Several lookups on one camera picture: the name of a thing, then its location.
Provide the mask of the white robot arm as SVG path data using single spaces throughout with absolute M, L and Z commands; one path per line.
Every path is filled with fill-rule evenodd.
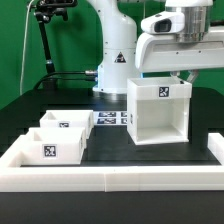
M 165 10 L 137 25 L 117 4 L 147 0 L 87 0 L 101 22 L 103 59 L 94 91 L 120 95 L 142 73 L 224 67 L 224 21 L 212 21 L 213 0 L 157 0 Z

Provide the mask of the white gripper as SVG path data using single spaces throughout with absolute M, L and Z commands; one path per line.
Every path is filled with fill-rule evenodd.
M 190 70 L 187 81 L 197 79 L 199 69 L 224 67 L 224 28 L 211 27 L 200 42 L 177 42 L 174 34 L 143 33 L 137 41 L 135 66 L 141 73 L 170 72 L 179 78 L 180 71 Z

